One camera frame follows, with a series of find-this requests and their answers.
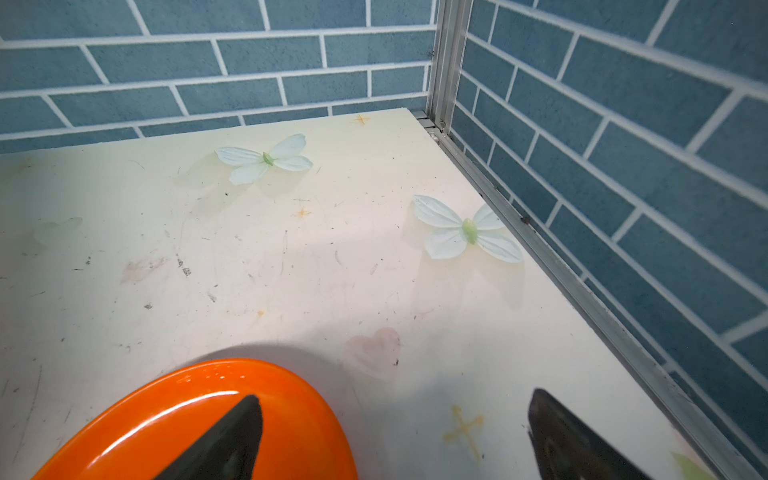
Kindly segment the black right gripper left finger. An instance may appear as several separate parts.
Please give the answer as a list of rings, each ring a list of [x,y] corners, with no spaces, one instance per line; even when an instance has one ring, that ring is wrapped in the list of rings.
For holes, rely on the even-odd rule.
[[[247,395],[156,479],[251,479],[262,435],[260,401]]]

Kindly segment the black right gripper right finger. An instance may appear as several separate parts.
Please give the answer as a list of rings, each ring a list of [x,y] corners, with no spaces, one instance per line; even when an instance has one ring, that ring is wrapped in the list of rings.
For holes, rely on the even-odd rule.
[[[649,479],[542,388],[533,391],[528,421],[529,437],[543,479]]]

